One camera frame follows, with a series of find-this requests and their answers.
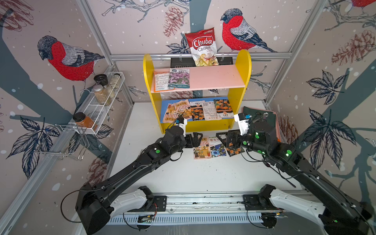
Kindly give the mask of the orange marigold seed bag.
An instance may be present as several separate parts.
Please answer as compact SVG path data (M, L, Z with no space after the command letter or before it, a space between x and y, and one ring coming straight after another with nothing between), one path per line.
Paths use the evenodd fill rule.
M237 139L236 141L226 140L226 151L230 157L244 153L244 149L241 147L242 141Z

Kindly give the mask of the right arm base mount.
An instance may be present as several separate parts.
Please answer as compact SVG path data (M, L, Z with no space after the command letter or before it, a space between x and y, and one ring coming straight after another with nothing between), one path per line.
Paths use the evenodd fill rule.
M270 200L271 193L275 189L276 187L266 184L261 188L258 194L244 194L242 199L245 209L247 211L281 211L281 209L275 207Z

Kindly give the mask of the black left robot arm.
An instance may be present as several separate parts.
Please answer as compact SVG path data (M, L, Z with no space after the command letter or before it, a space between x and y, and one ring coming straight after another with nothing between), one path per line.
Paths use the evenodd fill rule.
M198 147L202 138L201 133L185 134L183 128L173 126L117 174L93 186L84 184L79 190L75 210L86 233L93 235L109 222L117 210L114 201L125 190L170 161L173 154Z

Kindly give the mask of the striped shop seed bag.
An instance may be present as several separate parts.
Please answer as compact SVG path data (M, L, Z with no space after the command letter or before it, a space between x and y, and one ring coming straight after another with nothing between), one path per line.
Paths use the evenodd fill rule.
M210 159L212 157L210 142L207 137L203 137L200 145L193 148L193 153L195 160Z

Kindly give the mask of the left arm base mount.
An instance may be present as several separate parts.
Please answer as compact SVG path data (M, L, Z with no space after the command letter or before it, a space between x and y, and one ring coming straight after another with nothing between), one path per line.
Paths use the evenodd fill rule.
M165 212L167 204L166 195L154 195L147 186L138 188L145 194L146 202L139 208L129 210L128 212Z

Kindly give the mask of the blue flower seed bag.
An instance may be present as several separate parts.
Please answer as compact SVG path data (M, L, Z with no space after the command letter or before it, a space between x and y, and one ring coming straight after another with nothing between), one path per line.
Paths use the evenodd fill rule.
M224 144L217 137L209 137L211 157L224 157L227 155Z

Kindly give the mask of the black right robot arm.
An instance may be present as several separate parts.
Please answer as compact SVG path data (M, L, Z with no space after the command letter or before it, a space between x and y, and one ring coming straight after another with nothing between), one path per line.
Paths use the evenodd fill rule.
M375 234L369 223L374 215L372 205L356 201L327 181L302 153L278 141L275 127L265 120L244 119L238 124L239 130L216 133L216 137L226 147L260 154L264 164L297 180L318 199L318 202L308 201L266 184L257 195L244 195L246 210L285 209L316 223L328 235Z

